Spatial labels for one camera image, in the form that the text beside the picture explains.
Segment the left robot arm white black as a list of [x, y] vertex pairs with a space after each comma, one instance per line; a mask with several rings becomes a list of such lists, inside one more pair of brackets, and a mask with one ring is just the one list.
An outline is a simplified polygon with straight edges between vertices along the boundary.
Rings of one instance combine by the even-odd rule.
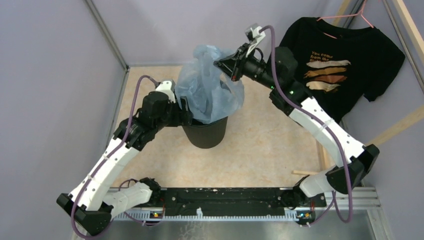
[[156, 90], [143, 98], [142, 107], [120, 123], [89, 174], [74, 190], [60, 194], [56, 200], [70, 216], [78, 237], [93, 240], [101, 236], [119, 214], [138, 205], [154, 207], [163, 202], [161, 186], [150, 177], [115, 193], [109, 189], [124, 167], [160, 130], [189, 125], [192, 119], [185, 96], [172, 101], [170, 95]]

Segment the black plastic trash bin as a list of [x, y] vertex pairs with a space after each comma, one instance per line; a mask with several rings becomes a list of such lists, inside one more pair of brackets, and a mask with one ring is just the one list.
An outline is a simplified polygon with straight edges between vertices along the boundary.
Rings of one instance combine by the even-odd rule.
[[188, 140], [200, 149], [211, 149], [222, 142], [227, 129], [228, 116], [215, 122], [204, 124], [192, 117], [189, 125], [183, 125]]

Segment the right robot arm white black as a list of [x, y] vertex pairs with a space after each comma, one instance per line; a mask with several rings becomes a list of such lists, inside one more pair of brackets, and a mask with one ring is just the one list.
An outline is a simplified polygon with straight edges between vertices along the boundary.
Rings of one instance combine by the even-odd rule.
[[293, 188], [293, 200], [307, 206], [318, 194], [329, 191], [351, 196], [353, 188], [370, 172], [380, 150], [374, 144], [364, 145], [347, 133], [294, 78], [298, 66], [287, 47], [276, 47], [275, 57], [268, 62], [248, 54], [245, 43], [229, 56], [214, 61], [232, 81], [246, 76], [271, 89], [271, 102], [286, 116], [306, 129], [335, 162], [315, 175], [302, 178]]

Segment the light blue plastic trash bag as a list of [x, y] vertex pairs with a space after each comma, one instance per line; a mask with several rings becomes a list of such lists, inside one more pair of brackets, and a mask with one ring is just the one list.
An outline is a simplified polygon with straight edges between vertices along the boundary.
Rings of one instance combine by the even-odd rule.
[[203, 124], [211, 124], [234, 114], [245, 100], [245, 87], [241, 81], [233, 82], [214, 66], [234, 51], [213, 45], [198, 45], [193, 59], [181, 68], [175, 85], [178, 101], [186, 97], [193, 118]]

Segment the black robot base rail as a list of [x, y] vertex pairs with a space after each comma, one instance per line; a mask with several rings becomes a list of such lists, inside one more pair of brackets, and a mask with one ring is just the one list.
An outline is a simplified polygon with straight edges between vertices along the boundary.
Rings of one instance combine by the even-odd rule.
[[314, 222], [325, 209], [324, 194], [295, 199], [287, 187], [162, 188], [156, 200], [117, 215], [116, 221], [160, 222]]

